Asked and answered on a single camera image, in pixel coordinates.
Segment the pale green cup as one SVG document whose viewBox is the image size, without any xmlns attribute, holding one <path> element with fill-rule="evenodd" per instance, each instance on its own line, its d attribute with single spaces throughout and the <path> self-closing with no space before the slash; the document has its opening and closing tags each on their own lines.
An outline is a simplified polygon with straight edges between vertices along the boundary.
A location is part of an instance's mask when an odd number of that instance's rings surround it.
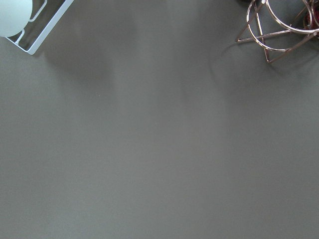
<svg viewBox="0 0 319 239">
<path fill-rule="evenodd" d="M 11 37 L 20 33 L 31 17 L 32 6 L 31 0 L 1 0 L 0 36 Z"/>
</svg>

